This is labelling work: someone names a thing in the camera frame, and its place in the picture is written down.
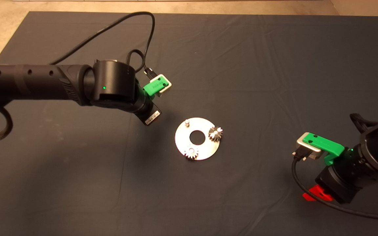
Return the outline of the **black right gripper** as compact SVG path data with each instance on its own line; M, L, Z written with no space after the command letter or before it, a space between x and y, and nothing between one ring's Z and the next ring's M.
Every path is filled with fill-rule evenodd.
M319 173L309 191L324 201L336 200L341 204L352 202L363 189L363 165L357 163L333 163ZM303 193L306 201L316 201L308 193Z

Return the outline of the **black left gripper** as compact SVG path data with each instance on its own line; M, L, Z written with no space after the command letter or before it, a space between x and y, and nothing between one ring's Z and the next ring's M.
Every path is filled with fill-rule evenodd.
M137 111L138 119L148 127L162 114L161 110L151 100L147 100Z

